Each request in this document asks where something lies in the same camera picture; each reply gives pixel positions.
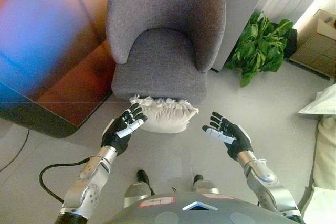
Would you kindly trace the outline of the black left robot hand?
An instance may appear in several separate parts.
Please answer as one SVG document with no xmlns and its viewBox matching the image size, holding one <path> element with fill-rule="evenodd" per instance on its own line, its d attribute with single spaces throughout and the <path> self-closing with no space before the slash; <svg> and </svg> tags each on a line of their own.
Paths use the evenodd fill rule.
<svg viewBox="0 0 336 224">
<path fill-rule="evenodd" d="M 117 151 L 117 155 L 122 154 L 128 147 L 131 134 L 147 119 L 138 103 L 131 105 L 108 124 L 102 134 L 101 147 L 111 146 Z"/>
</svg>

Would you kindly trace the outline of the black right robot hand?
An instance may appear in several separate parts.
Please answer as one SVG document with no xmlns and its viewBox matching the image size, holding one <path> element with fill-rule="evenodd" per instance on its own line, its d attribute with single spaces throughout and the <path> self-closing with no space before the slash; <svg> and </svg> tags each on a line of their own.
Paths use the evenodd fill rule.
<svg viewBox="0 0 336 224">
<path fill-rule="evenodd" d="M 232 123 L 218 112 L 213 111 L 210 126 L 203 125 L 203 131 L 224 142 L 231 159 L 237 161 L 242 151 L 253 151 L 251 140 L 245 130 Z"/>
</svg>

